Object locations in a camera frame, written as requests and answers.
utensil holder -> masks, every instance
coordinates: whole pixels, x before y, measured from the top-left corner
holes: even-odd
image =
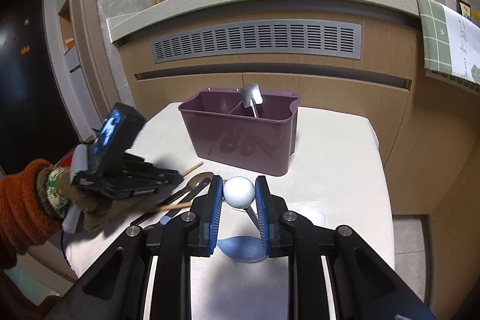
[[[178,107],[197,156],[261,174],[286,174],[300,96],[262,89],[260,118],[241,98],[239,88],[204,88]]]

spatula head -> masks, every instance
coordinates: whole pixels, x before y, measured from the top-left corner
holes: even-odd
[[[242,95],[243,107],[252,107],[263,103],[260,88],[257,83],[250,83],[240,89]]]

white tablecloth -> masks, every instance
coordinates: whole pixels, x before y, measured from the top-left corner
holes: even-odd
[[[130,152],[160,167],[183,172],[201,159],[191,145],[178,105],[171,103],[148,121]],[[390,199],[378,140],[370,122],[364,117],[320,109],[300,107],[298,112],[296,148],[290,157],[289,171],[282,177],[267,175],[270,192],[282,196],[290,210],[321,209],[326,214],[327,228],[351,226],[393,268]],[[209,160],[204,162],[186,180],[204,171],[224,179],[241,175],[252,182],[259,175]],[[259,236],[245,212],[223,205],[219,239]],[[66,248],[75,273],[81,276],[139,215],[109,222],[99,233],[76,235]],[[161,216],[154,216],[142,226],[157,222]],[[210,258],[191,258],[191,305],[193,320],[286,319],[287,260],[240,263],[218,248]]]

device screen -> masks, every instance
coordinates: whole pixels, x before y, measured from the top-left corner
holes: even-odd
[[[117,109],[113,109],[111,111],[109,118],[105,120],[102,129],[100,129],[100,132],[98,133],[98,140],[95,143],[92,151],[94,154],[101,153],[102,150],[104,150],[104,148],[108,145],[112,138],[113,132],[115,131],[115,127],[120,122],[121,118],[122,117]]]

bolt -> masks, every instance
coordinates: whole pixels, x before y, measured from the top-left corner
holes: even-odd
[[[195,220],[195,217],[197,216],[192,211],[186,211],[181,215],[181,219],[186,222]]]
[[[134,237],[140,233],[140,227],[138,226],[129,226],[125,231],[126,234],[130,237]]]
[[[294,211],[286,211],[283,214],[283,218],[287,221],[295,221],[297,219],[297,214]]]
[[[342,236],[350,236],[352,234],[352,228],[349,226],[340,226],[338,228],[338,233]]]

